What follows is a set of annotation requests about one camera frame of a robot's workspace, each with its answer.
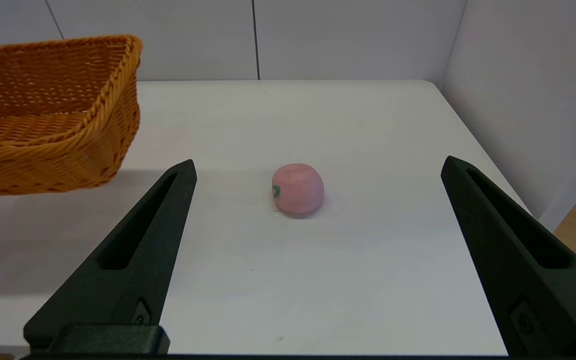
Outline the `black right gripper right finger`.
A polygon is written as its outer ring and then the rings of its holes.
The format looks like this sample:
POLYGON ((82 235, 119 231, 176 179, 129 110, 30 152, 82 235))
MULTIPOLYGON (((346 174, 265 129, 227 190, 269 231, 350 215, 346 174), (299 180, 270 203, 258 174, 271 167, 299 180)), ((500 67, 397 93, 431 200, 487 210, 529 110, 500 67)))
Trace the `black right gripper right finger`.
POLYGON ((511 358, 576 358, 576 254, 478 168, 441 180, 511 358))

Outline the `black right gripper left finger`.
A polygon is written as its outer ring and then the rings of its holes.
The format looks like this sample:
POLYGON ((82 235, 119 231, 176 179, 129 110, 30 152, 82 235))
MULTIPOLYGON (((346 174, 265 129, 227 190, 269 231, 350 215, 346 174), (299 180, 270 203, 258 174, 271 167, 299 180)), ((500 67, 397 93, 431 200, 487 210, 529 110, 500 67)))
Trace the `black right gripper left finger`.
POLYGON ((160 326, 197 184, 167 169, 23 327, 32 357, 166 354, 160 326))

